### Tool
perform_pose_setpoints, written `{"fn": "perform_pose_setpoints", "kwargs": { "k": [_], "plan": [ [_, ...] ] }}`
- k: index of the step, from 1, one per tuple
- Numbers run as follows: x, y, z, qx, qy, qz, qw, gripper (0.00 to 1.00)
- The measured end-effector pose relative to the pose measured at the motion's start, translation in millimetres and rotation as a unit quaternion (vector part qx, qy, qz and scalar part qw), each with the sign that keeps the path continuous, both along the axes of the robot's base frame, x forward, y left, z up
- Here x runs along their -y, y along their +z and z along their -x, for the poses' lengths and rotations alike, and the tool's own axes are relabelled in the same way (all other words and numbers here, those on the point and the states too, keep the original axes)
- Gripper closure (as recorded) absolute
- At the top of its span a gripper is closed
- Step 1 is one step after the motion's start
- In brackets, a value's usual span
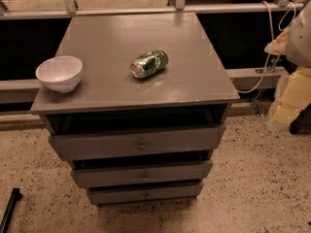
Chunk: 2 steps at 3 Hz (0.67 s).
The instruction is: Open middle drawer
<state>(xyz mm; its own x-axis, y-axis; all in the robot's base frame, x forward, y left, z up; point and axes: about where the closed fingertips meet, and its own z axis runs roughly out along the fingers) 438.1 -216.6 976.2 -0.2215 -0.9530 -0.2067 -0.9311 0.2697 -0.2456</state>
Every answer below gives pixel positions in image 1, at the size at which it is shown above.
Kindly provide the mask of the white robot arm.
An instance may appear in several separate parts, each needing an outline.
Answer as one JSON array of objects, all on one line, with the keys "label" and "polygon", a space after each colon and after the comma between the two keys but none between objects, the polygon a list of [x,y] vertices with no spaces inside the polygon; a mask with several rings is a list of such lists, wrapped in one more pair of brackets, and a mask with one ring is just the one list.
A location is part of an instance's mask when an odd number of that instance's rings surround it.
[{"label": "white robot arm", "polygon": [[285,55],[297,66],[293,73],[280,78],[269,110],[269,124],[275,129],[286,128],[311,104],[311,2],[264,51]]}]

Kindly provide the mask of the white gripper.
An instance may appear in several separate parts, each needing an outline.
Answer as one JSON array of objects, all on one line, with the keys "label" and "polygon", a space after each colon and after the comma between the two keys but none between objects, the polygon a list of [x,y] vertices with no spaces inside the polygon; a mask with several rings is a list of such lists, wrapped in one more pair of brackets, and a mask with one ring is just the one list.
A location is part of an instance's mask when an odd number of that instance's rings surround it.
[{"label": "white gripper", "polygon": [[272,130],[285,130],[311,104],[311,68],[298,66],[290,75],[283,75],[274,93],[267,116]]}]

